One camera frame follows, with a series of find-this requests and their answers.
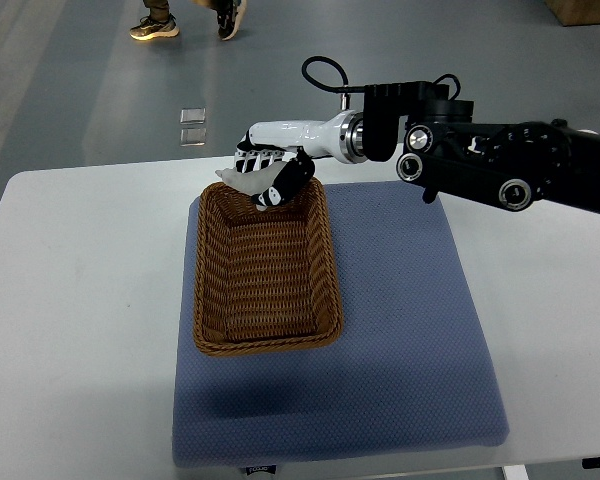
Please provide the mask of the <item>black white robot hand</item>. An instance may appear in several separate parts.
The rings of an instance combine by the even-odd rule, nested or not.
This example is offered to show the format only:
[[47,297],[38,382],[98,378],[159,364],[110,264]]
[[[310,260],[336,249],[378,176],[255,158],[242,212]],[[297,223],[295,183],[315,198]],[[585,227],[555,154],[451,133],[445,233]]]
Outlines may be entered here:
[[236,146],[231,168],[246,173],[284,161],[286,166],[271,187],[248,196],[259,210],[285,205],[313,178],[316,159],[333,158],[344,164],[364,162],[362,131],[363,116],[353,110],[344,110],[325,122],[258,122]]

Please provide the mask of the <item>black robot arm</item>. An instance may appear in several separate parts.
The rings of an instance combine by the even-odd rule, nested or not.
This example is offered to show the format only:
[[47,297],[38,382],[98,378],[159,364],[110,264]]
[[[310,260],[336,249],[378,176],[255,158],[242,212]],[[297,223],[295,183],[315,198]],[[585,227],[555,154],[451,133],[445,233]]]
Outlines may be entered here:
[[600,214],[600,134],[567,121],[485,124],[442,80],[363,88],[362,150],[388,160],[403,129],[399,178],[431,203],[446,193],[510,212],[547,200]]

